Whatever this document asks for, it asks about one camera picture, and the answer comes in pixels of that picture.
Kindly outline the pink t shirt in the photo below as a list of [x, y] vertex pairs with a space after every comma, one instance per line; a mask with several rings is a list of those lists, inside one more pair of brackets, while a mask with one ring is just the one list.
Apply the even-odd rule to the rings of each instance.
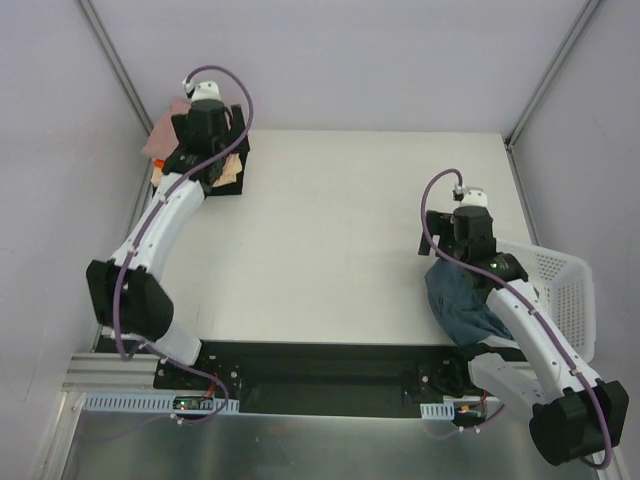
[[189, 109], [189, 101], [174, 98], [166, 112], [154, 124], [141, 154], [150, 159], [165, 160], [178, 146], [171, 119], [175, 115], [186, 114]]

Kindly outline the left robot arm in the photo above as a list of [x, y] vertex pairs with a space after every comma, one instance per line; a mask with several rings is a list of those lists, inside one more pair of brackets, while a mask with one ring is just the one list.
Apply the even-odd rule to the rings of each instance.
[[195, 100], [172, 116], [178, 144], [162, 162], [148, 208], [107, 261], [92, 261], [86, 278], [97, 322], [115, 339], [128, 335], [178, 362], [188, 388], [204, 387], [210, 363], [201, 340], [173, 320], [174, 304], [160, 284], [169, 253], [189, 217], [211, 195], [242, 191], [250, 150], [242, 108], [220, 100]]

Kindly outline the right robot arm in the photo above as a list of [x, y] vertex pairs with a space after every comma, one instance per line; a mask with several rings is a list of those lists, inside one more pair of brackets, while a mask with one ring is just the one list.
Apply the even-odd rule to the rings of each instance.
[[461, 394], [495, 397], [528, 424], [541, 456], [605, 470], [619, 444], [629, 395], [589, 364], [594, 299], [575, 257], [502, 244], [483, 206], [427, 210], [420, 254], [431, 311], [466, 359], [450, 369]]

